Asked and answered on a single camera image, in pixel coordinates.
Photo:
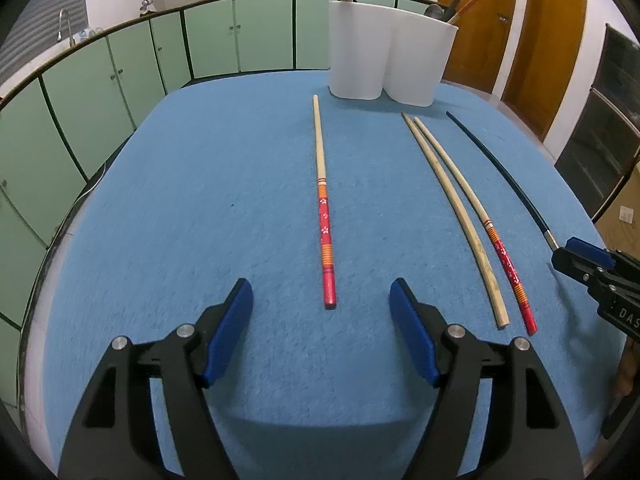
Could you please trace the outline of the right hand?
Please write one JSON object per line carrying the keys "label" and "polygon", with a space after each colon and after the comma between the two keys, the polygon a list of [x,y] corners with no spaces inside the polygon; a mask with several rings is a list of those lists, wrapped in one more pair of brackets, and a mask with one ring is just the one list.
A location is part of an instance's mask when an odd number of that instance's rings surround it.
{"label": "right hand", "polygon": [[618,363],[615,377],[616,396],[628,396],[634,388],[634,378],[639,369],[639,344],[630,338],[626,340],[625,348]]}

